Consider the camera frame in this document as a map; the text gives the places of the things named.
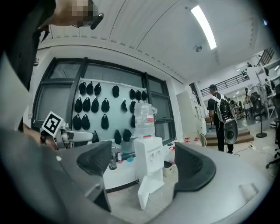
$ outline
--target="staircase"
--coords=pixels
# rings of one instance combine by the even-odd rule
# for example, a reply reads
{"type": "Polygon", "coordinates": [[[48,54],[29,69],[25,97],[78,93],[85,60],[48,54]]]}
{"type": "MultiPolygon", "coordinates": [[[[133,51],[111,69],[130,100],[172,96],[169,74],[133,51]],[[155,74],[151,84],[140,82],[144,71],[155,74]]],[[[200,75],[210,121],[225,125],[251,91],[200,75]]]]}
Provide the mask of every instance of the staircase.
{"type": "MultiPolygon", "coordinates": [[[[218,139],[216,136],[216,132],[207,133],[205,135],[207,146],[217,146],[218,145],[218,139]]],[[[235,144],[244,143],[244,142],[252,142],[254,140],[254,136],[251,135],[250,130],[248,130],[246,127],[240,127],[238,128],[238,138],[235,142],[235,144]]]]}

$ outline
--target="fan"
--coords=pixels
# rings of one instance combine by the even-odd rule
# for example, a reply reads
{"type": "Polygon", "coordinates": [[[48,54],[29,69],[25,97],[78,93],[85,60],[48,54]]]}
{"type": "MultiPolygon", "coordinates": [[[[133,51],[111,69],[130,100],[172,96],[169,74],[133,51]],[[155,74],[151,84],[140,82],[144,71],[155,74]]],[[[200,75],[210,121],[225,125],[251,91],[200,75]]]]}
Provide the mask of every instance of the fan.
{"type": "Polygon", "coordinates": [[[265,108],[267,107],[266,91],[261,86],[254,86],[250,92],[250,100],[254,106],[254,111],[257,113],[256,116],[260,116],[261,120],[261,132],[257,133],[256,137],[264,138],[267,136],[267,133],[263,132],[262,114],[265,113],[265,108]]]}

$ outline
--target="ceiling light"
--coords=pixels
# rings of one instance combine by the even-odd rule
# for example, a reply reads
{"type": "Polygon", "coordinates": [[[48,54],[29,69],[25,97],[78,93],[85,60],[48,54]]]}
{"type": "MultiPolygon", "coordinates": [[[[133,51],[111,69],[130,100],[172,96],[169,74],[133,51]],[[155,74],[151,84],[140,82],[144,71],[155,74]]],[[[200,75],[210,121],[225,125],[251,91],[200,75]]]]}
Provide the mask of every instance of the ceiling light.
{"type": "Polygon", "coordinates": [[[204,13],[202,12],[200,6],[195,6],[192,10],[191,10],[192,14],[196,17],[197,21],[199,22],[201,28],[203,29],[203,32],[207,38],[207,41],[209,43],[210,49],[214,49],[217,47],[216,45],[216,41],[213,35],[213,32],[211,30],[211,27],[204,15],[204,13]]]}

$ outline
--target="plastic bottle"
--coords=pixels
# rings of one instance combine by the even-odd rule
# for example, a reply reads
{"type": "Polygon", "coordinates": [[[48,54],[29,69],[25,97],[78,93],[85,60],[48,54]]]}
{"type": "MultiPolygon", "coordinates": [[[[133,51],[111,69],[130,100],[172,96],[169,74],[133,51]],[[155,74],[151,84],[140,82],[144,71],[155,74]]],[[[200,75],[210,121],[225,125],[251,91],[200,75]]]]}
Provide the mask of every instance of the plastic bottle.
{"type": "Polygon", "coordinates": [[[123,162],[123,159],[122,159],[122,156],[121,156],[121,153],[118,152],[118,162],[119,163],[122,163],[123,162]]]}
{"type": "Polygon", "coordinates": [[[195,145],[202,146],[202,144],[201,144],[201,142],[200,142],[200,138],[195,137],[195,138],[194,138],[194,144],[195,144],[195,145]]]}
{"type": "Polygon", "coordinates": [[[155,136],[154,114],[158,110],[148,103],[135,104],[135,135],[142,138],[155,136]]]}

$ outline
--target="small bottle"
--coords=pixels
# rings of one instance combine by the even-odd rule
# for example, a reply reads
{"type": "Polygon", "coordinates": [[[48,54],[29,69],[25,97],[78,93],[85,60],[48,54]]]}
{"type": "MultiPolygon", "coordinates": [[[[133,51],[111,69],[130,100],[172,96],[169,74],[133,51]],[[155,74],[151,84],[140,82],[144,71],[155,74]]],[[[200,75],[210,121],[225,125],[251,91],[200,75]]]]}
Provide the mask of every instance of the small bottle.
{"type": "Polygon", "coordinates": [[[121,153],[120,153],[120,152],[118,152],[118,162],[119,162],[119,163],[122,163],[122,162],[123,162],[122,156],[121,156],[121,153]]]}

